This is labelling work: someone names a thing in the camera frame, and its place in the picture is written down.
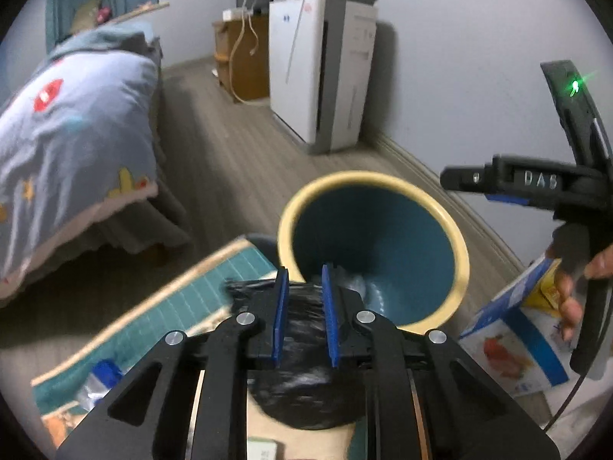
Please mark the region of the person's right hand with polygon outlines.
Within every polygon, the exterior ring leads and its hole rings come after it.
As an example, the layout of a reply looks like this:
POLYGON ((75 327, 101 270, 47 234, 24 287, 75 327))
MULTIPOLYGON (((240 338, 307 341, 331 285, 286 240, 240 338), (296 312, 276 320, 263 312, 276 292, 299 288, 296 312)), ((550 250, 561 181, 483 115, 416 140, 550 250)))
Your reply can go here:
POLYGON ((603 280, 612 277, 612 245, 590 260, 581 274, 572 273, 571 266, 560 265, 555 273, 554 286, 559 294, 562 340, 569 342, 583 318, 582 304, 575 297, 580 279, 603 280))

